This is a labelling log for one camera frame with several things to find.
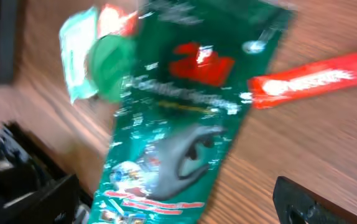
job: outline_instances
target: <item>glove package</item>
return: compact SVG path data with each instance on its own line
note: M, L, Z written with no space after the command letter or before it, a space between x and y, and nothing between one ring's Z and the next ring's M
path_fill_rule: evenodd
M257 0L151 0L89 223L196 223L292 13Z

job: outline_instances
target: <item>white label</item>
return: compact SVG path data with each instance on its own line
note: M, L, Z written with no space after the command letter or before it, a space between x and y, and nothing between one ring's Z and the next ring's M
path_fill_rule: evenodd
M280 96L287 91L308 90L318 86L338 83L341 80L352 79L354 79L354 76L350 71L328 69L289 81L269 80L265 82L262 89L268 95Z

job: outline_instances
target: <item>wood grain surface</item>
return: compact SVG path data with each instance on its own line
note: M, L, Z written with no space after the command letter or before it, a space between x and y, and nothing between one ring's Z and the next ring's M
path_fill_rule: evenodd
M273 72L357 51L357 0L292 2L298 15ZM58 30L69 15L92 4L27 0L16 79L13 86L0 86L0 124L13 119L31 130L63 169L78 174L89 193L98 187L118 106L86 100L70 104ZM357 215L357 88L252 111L201 223L277 223L272 190L279 175Z

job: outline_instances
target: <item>green package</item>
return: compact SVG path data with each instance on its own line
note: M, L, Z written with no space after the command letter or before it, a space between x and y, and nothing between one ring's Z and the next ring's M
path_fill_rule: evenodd
M292 13L257 0L154 0L89 223L196 223Z

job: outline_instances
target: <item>gray glove illustration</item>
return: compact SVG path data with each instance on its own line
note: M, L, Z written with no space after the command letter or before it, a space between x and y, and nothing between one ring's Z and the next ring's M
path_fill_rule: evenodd
M191 126L156 141L145 149L136 162L123 162L113 168L111 182L119 190L151 200L168 200L199 180L209 169L202 165L188 175L180 175L184 161L197 158L196 145L213 146L213 136L223 132L220 126Z

